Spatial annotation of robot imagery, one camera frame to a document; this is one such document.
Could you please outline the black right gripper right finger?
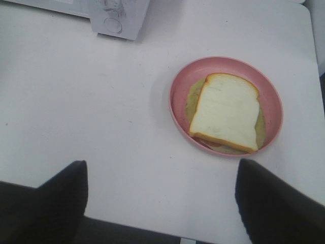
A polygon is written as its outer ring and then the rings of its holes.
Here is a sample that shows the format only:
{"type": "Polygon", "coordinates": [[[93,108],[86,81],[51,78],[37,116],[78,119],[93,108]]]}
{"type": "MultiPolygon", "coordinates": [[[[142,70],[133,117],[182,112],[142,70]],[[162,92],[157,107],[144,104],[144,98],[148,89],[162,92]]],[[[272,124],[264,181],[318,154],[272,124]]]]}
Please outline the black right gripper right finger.
{"type": "Polygon", "coordinates": [[[324,206],[254,160],[239,162],[235,199],[252,243],[324,243],[324,206]]]}

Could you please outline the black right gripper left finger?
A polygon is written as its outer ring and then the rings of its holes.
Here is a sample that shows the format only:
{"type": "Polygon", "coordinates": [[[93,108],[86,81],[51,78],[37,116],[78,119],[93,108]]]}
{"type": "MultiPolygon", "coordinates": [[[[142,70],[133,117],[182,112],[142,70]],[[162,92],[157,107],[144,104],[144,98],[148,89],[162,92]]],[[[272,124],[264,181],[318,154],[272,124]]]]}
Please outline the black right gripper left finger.
{"type": "Polygon", "coordinates": [[[74,161],[37,188],[1,182],[1,243],[73,243],[88,199],[87,164],[74,161]]]}

